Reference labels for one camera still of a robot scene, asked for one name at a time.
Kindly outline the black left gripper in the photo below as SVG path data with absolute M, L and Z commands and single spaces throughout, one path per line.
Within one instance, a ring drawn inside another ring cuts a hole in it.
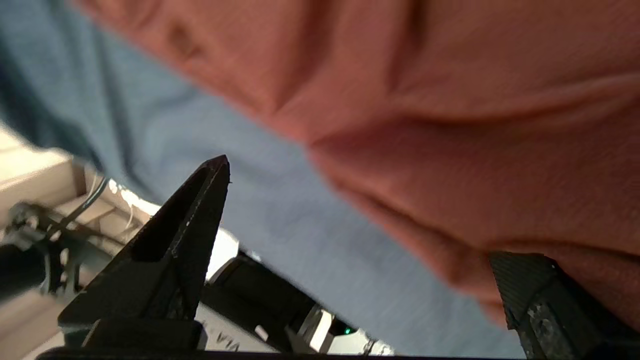
M 313 344 L 322 307 L 287 280 L 254 260 L 233 235 L 218 230 L 199 321 L 206 350 L 231 353 L 320 353 Z

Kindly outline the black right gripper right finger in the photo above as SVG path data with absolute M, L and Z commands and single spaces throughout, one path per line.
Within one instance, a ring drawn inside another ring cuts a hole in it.
M 490 267 L 507 327 L 528 360 L 637 360 L 639 333 L 541 254 L 496 251 Z

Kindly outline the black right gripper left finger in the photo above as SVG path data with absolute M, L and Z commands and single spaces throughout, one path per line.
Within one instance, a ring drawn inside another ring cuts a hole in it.
M 65 346 L 202 350 L 195 313 L 229 184 L 225 155 L 201 164 L 64 308 Z

